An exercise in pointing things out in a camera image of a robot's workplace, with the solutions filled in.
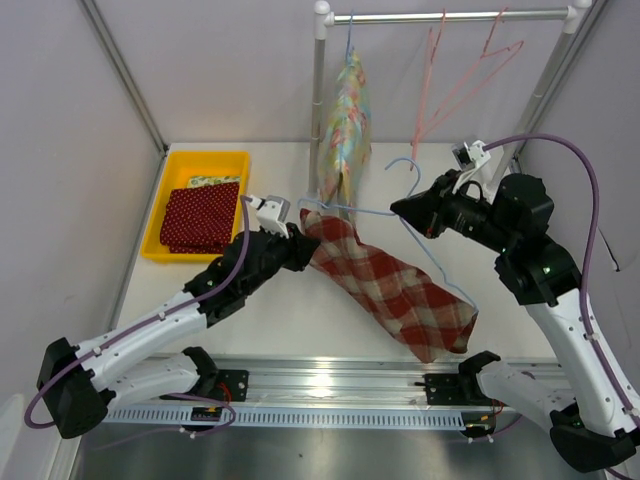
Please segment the pastel floral skirt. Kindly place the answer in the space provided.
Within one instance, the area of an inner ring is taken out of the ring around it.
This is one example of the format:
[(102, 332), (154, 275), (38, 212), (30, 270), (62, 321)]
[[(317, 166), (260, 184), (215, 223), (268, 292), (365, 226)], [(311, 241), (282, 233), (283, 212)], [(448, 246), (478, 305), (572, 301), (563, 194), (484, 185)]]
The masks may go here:
[(316, 168), (318, 198), (331, 214), (352, 221), (360, 181), (372, 154), (367, 79), (354, 49), (346, 55), (336, 82), (336, 93)]

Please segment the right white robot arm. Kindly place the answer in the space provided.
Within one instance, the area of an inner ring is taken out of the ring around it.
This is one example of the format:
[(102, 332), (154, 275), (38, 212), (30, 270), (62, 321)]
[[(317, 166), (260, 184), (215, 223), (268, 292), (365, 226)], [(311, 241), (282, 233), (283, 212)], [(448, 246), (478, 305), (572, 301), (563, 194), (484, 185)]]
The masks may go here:
[(554, 209), (541, 179), (504, 177), (493, 201), (468, 195), (462, 172), (449, 170), (430, 189), (390, 209), (426, 238), (451, 229), (496, 252), (501, 283), (535, 321), (552, 347), (570, 393), (550, 389), (498, 355), (484, 351), (463, 361), (456, 380), (468, 403), (497, 400), (549, 434), (562, 459), (588, 473), (634, 456), (639, 428), (601, 363), (611, 359), (590, 311), (580, 310), (581, 274), (571, 254), (546, 230)]

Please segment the red plaid skirt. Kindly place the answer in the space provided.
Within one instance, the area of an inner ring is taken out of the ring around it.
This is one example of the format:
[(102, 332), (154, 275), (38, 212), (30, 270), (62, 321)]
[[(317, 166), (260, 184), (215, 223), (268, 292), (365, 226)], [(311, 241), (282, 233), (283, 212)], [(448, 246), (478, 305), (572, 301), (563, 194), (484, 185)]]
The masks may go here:
[(310, 265), (344, 290), (396, 342), (423, 363), (465, 354), (474, 307), (416, 266), (361, 241), (339, 217), (302, 209), (304, 234), (320, 241)]

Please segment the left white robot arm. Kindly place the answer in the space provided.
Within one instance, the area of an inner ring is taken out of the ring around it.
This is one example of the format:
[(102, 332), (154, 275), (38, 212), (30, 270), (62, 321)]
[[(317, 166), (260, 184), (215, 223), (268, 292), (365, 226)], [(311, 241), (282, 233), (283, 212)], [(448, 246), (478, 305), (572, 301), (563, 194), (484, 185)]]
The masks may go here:
[(200, 347), (189, 347), (166, 364), (142, 367), (160, 348), (234, 315), (247, 298), (285, 269), (306, 268), (320, 242), (293, 223), (283, 236), (265, 229), (238, 234), (223, 254), (186, 282), (153, 313), (76, 345), (66, 338), (50, 343), (36, 381), (36, 398), (64, 439), (82, 436), (108, 413), (142, 400), (190, 395), (209, 398), (218, 370)]

